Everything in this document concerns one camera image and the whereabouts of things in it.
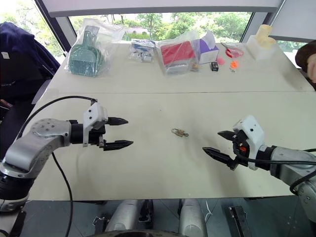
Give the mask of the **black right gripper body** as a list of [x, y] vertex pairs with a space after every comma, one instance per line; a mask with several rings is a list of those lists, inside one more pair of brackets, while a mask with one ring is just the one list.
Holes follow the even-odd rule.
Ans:
[[235, 170], [239, 164], [248, 167], [247, 159], [249, 158], [250, 148], [247, 139], [248, 137], [242, 130], [239, 130], [238, 132], [231, 132], [233, 152], [236, 157], [233, 160], [230, 170]]

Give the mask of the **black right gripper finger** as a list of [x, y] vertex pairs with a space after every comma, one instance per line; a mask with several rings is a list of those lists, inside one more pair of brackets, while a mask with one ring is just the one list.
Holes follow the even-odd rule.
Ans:
[[235, 169], [235, 161], [229, 155], [220, 152], [218, 149], [212, 147], [203, 147], [203, 151], [216, 161], [225, 164], [230, 169]]
[[225, 138], [226, 140], [229, 140], [229, 141], [236, 141], [237, 140], [237, 134], [233, 131], [220, 131], [217, 133], [219, 136]]

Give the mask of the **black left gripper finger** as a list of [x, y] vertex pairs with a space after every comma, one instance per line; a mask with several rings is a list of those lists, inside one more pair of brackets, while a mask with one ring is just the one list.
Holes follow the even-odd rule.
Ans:
[[133, 141], [128, 140], [116, 140], [114, 142], [107, 143], [104, 141], [103, 151], [120, 150], [133, 144]]
[[123, 125], [127, 124], [128, 121], [123, 118], [117, 118], [117, 117], [108, 117], [107, 124], [108, 125]]

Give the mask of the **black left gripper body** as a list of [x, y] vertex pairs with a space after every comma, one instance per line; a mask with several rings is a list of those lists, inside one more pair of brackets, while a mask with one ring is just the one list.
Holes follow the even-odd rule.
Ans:
[[99, 148], [104, 148], [105, 140], [103, 135], [106, 133], [105, 126], [100, 127], [99, 129], [93, 128], [89, 131], [88, 143], [90, 145], [96, 145]]

